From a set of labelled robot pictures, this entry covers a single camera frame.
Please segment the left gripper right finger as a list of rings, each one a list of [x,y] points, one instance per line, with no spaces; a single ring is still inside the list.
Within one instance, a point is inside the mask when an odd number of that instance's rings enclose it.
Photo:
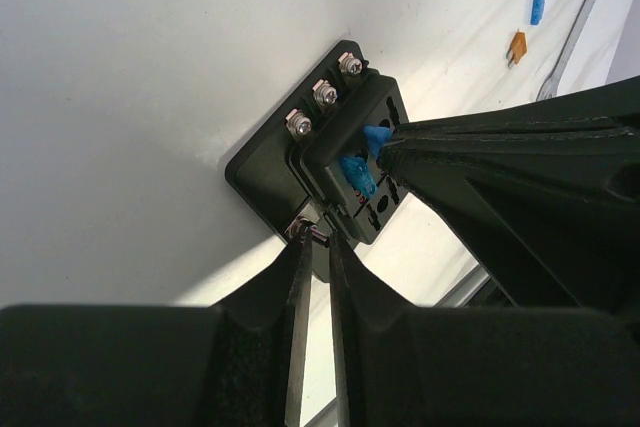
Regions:
[[[420,307],[330,240],[343,426],[635,426],[639,347],[585,309]]]

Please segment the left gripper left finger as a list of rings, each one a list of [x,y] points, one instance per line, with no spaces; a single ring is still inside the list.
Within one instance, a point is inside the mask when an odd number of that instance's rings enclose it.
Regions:
[[[209,307],[1,312],[5,426],[296,426],[313,240]]]

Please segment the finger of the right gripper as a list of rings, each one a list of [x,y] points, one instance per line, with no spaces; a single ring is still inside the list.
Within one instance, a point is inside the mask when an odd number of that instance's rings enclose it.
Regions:
[[[521,306],[639,293],[639,81],[399,126],[379,166]]]

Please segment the black fuse box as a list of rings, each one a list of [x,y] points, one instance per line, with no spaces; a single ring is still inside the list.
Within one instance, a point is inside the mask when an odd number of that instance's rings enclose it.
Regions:
[[[372,244],[407,192],[376,163],[364,126],[392,132],[408,116],[397,81],[370,67],[360,46],[339,41],[231,158],[225,178],[277,234],[301,217]],[[341,156],[360,156],[377,191],[345,179]]]

